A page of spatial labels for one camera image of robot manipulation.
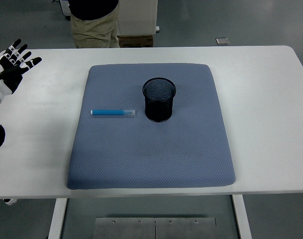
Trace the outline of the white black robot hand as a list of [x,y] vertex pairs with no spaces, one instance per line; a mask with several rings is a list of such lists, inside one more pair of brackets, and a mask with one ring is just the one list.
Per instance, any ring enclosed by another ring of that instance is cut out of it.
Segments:
[[0,57],[0,81],[9,88],[13,94],[23,79],[23,74],[42,61],[41,57],[27,60],[31,52],[27,44],[18,48],[21,39],[16,40]]

